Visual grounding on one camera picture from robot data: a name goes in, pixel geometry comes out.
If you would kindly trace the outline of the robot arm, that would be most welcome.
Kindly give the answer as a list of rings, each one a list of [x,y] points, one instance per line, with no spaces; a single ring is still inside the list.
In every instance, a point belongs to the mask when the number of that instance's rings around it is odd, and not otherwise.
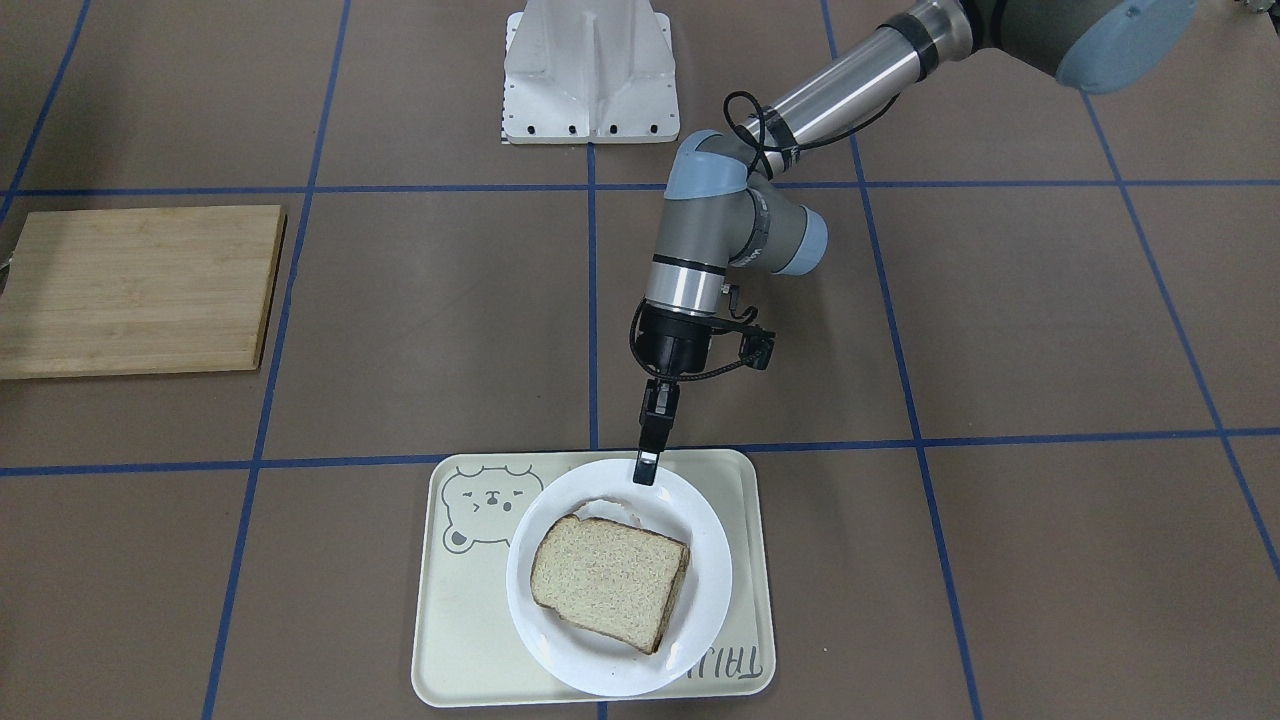
[[[754,309],[719,314],[721,296],[737,291],[728,270],[804,275],[826,254],[826,222],[786,199],[774,187],[778,176],[873,124],[946,63],[995,50],[1065,87],[1111,94],[1152,70],[1194,14],[1193,1],[919,1],[773,102],[728,94],[722,111],[742,100],[750,115],[678,146],[628,332],[646,373],[632,482],[655,482],[681,384],[713,377],[707,356],[714,337],[740,337],[736,366],[762,370],[771,361],[774,334],[756,324]]]

